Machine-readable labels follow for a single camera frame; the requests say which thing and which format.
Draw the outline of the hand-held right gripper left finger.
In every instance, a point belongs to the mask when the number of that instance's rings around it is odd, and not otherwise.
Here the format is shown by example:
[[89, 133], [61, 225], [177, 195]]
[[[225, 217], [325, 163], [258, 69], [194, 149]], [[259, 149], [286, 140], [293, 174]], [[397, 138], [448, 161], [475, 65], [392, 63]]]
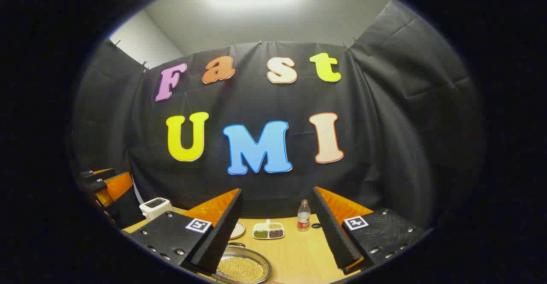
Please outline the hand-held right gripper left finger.
[[236, 188], [182, 214], [163, 212], [124, 235], [168, 264], [210, 275], [217, 270], [242, 203], [242, 190]]

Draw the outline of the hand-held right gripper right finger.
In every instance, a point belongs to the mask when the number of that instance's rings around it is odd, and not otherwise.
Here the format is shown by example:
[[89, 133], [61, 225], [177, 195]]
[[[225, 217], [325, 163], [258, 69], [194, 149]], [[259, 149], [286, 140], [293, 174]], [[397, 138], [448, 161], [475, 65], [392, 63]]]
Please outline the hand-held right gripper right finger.
[[318, 186], [312, 191], [327, 244], [344, 274], [385, 264], [426, 233], [394, 210], [371, 210]]

